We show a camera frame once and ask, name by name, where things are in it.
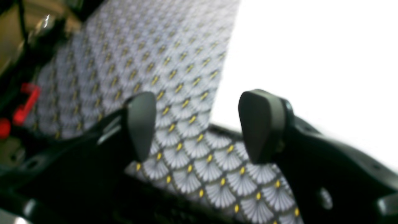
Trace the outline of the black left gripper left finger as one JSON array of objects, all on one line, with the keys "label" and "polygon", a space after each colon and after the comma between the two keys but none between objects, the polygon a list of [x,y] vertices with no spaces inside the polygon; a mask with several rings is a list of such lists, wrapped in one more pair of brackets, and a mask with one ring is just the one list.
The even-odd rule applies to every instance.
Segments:
[{"label": "black left gripper left finger", "polygon": [[131,96],[124,105],[124,129],[132,146],[133,159],[145,161],[155,134],[155,95],[141,92]]}]

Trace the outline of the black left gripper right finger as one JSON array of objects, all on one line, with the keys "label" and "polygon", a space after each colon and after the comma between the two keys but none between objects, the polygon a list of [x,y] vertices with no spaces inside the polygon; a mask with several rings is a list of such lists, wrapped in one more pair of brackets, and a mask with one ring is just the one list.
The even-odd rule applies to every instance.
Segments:
[{"label": "black left gripper right finger", "polygon": [[281,153],[294,128],[291,103],[261,89],[245,91],[238,103],[243,142],[253,164],[266,164]]}]

